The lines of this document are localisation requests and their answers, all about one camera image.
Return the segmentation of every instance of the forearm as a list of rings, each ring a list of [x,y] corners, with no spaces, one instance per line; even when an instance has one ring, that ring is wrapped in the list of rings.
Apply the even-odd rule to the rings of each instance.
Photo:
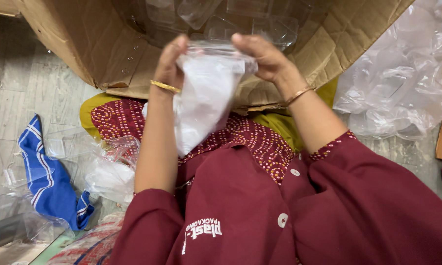
[[[177,178],[177,148],[174,134],[173,96],[151,86],[150,102],[141,141],[134,191],[161,189],[173,193]]]
[[[286,72],[275,85],[285,100],[308,86],[297,69]],[[310,154],[347,131],[342,120],[313,91],[300,95],[288,108]]]

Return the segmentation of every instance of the woman's right hand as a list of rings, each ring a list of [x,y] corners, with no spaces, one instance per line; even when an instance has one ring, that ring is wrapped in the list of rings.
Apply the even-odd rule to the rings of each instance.
[[[298,86],[307,86],[298,68],[281,51],[260,35],[232,35],[232,43],[240,51],[254,57],[259,65],[257,77],[274,83],[284,99],[290,98]]]

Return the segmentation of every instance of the blue striped towel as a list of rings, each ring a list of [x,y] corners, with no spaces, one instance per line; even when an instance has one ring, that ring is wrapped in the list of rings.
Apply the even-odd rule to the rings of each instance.
[[[77,200],[70,178],[59,160],[51,160],[44,153],[41,122],[38,115],[30,121],[18,138],[25,162],[28,188],[33,193],[31,203],[40,214],[66,220],[72,230],[82,230],[94,207],[89,193],[84,191]]]

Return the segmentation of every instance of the gold bangle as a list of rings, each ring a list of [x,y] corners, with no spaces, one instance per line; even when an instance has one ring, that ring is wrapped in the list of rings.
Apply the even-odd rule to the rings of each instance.
[[[298,91],[297,93],[295,93],[292,97],[290,97],[287,101],[285,101],[285,103],[283,104],[283,106],[289,106],[293,101],[295,101],[295,99],[299,98],[300,95],[304,94],[306,91],[312,90],[314,89],[313,87],[307,86],[306,88]]]
[[[164,83],[161,83],[161,82],[158,82],[158,81],[154,81],[154,80],[151,80],[151,84],[156,85],[156,86],[158,86],[160,88],[164,88],[164,89],[170,90],[173,93],[180,93],[182,91],[182,90],[180,90],[180,89],[178,89],[176,87],[169,86],[169,85],[166,85]]]

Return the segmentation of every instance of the white stripe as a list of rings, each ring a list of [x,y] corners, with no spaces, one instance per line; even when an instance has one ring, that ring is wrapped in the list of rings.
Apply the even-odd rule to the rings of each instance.
[[[50,188],[52,186],[54,186],[54,179],[51,176],[51,172],[50,172],[50,168],[48,166],[48,164],[46,163],[45,159],[43,159],[43,154],[42,153],[37,153],[37,157],[38,157],[38,161],[40,162],[41,166],[44,167],[44,169],[47,172],[47,177],[48,177],[48,185],[46,187],[42,187],[38,190],[38,192],[35,194],[35,196],[33,196],[33,199],[31,200],[32,204],[33,204],[33,208],[36,208],[36,203],[38,202],[38,200],[41,197],[41,194],[44,192],[44,190],[46,190],[47,188]]]
[[[18,145],[20,145],[20,143],[23,142],[23,140],[26,138],[26,136],[27,136],[29,133],[30,133],[30,130],[28,130],[28,131],[25,133],[25,135],[24,135],[23,138],[20,140],[20,142],[18,142]]]
[[[30,129],[34,130],[35,133],[37,133],[40,136],[40,138],[42,138],[41,132],[35,128],[35,123],[29,124],[28,126],[30,127]]]
[[[83,201],[83,204],[85,205],[85,206],[87,206],[87,203],[83,200],[83,196],[84,194],[82,193],[82,195],[80,196],[80,199]]]
[[[84,215],[85,213],[87,213],[87,208],[88,208],[88,207],[89,207],[89,206],[86,206],[85,208],[79,210],[79,211],[77,212],[77,217],[79,217],[79,216]]]
[[[38,138],[38,140],[41,141],[41,140],[42,140],[41,135],[39,135],[38,132],[37,132],[36,130],[33,130],[32,128],[34,128],[34,127],[32,127],[32,126],[30,126],[30,125],[28,125],[28,126],[26,127],[27,130],[29,130],[30,132],[32,132],[32,133],[36,136],[36,138]]]

